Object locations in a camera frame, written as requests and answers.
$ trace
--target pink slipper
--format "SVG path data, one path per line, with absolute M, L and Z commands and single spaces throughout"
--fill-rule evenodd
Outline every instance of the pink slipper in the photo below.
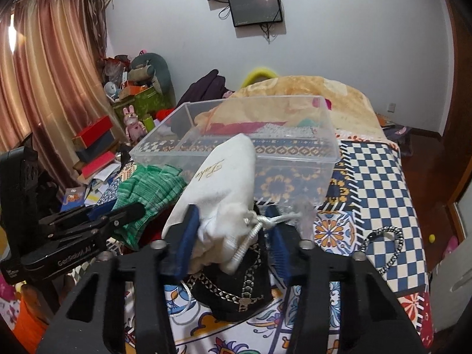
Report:
M 451 254 L 457 248 L 457 246 L 459 246 L 459 241 L 457 241 L 457 237 L 453 235 L 444 250 L 443 259 L 445 259 L 447 255 Z

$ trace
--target clear plastic storage box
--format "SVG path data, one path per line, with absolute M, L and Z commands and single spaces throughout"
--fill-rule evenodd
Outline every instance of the clear plastic storage box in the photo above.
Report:
M 229 98 L 179 106 L 131 151 L 136 163 L 172 165 L 187 182 L 219 144 L 249 136 L 256 149 L 254 199 L 324 202 L 339 147 L 321 96 Z

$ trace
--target metal screw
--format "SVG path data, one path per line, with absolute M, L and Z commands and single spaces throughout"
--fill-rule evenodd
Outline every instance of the metal screw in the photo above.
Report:
M 111 260 L 115 255 L 112 252 L 109 252 L 108 250 L 105 252 L 101 252 L 99 255 L 97 255 L 97 261 L 109 261 Z
M 311 250 L 315 247 L 315 242 L 310 240 L 301 240 L 298 243 L 298 246 L 300 246 L 300 248 L 303 250 Z
M 150 243 L 150 248 L 154 250 L 164 249 L 167 246 L 167 242 L 164 240 L 152 241 Z
M 364 252 L 360 252 L 359 250 L 357 250 L 352 253 L 352 258 L 354 258 L 355 261 L 365 261 L 367 259 L 367 256 Z

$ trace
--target wooden floor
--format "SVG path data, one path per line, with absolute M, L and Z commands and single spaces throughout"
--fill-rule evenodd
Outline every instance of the wooden floor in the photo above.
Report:
M 423 236 L 426 264 L 432 270 L 442 260 L 449 239 L 455 235 L 445 204 L 459 179 L 449 168 L 444 148 L 438 139 L 412 135 L 413 156 L 402 158 L 407 186 Z M 429 243 L 430 234 L 436 236 Z

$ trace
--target teal fabric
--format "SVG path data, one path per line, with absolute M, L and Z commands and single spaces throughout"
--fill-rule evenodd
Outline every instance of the teal fabric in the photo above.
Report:
M 133 175 L 120 183 L 113 209 L 140 202 L 145 206 L 145 216 L 117 228 L 113 237 L 131 249 L 139 250 L 138 242 L 147 222 L 169 204 L 175 203 L 183 192 L 186 183 L 179 176 L 181 171 L 170 165 L 164 168 L 138 165 Z

